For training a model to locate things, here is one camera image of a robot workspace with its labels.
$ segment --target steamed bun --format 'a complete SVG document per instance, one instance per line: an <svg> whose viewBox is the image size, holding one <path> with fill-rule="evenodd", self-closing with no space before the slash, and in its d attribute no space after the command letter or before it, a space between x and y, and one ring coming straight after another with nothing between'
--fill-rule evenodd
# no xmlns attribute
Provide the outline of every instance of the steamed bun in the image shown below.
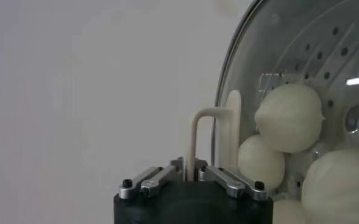
<svg viewBox="0 0 359 224"><path fill-rule="evenodd" d="M242 175L262 181L269 189L281 184L285 175L282 152L270 150L259 135L245 140L239 147L238 168Z"/></svg>
<svg viewBox="0 0 359 224"><path fill-rule="evenodd" d="M305 224L301 202L288 199L274 202L272 224Z"/></svg>
<svg viewBox="0 0 359 224"><path fill-rule="evenodd" d="M309 168L302 205L315 224L359 224L359 150L337 150Z"/></svg>
<svg viewBox="0 0 359 224"><path fill-rule="evenodd" d="M317 93L303 85L283 85L271 91L255 114L265 143L281 152L296 153L319 138L322 121Z"/></svg>

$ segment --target white background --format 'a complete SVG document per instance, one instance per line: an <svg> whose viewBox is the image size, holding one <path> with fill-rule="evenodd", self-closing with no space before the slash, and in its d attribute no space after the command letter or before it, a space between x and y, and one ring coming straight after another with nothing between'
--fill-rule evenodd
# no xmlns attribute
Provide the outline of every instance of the white background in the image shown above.
<svg viewBox="0 0 359 224"><path fill-rule="evenodd" d="M113 223L122 179L184 154L249 2L0 0L0 224Z"/></svg>

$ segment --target white plastic hook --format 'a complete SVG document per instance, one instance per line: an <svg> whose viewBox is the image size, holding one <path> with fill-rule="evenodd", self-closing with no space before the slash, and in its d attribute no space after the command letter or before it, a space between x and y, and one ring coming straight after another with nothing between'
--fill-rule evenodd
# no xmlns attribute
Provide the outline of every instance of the white plastic hook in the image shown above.
<svg viewBox="0 0 359 224"><path fill-rule="evenodd" d="M241 96L238 90L229 93L225 107L205 108L198 111L191 120L191 141L185 160L185 176L187 181L194 181L196 160L197 128L202 117L214 117L220 130L217 147L219 150L219 166L237 170L237 151L239 147Z"/></svg>

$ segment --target perforated metal surface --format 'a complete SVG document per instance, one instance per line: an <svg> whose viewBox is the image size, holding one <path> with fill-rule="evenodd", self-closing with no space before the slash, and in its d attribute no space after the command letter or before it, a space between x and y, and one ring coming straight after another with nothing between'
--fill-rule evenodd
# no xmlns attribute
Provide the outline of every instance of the perforated metal surface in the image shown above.
<svg viewBox="0 0 359 224"><path fill-rule="evenodd" d="M331 150L359 148L359 84L347 85L348 80L359 82L359 0L256 1L231 43L216 106L240 90L243 142L257 133L254 114L274 88L300 83L316 90L325 116L321 137L302 153L286 154L285 181L278 189L300 199L314 160Z"/></svg>

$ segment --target black screw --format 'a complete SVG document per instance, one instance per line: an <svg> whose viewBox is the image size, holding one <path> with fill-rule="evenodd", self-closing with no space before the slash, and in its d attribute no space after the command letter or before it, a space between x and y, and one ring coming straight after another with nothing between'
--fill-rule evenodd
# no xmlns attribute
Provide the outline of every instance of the black screw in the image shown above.
<svg viewBox="0 0 359 224"><path fill-rule="evenodd" d="M123 180L123 187L124 187L124 188L130 188L130 187L132 187L132 185L133 185L133 182L132 182L131 179L125 179L125 180Z"/></svg>
<svg viewBox="0 0 359 224"><path fill-rule="evenodd" d="M262 181L255 181L255 189L263 191L265 189L265 184Z"/></svg>

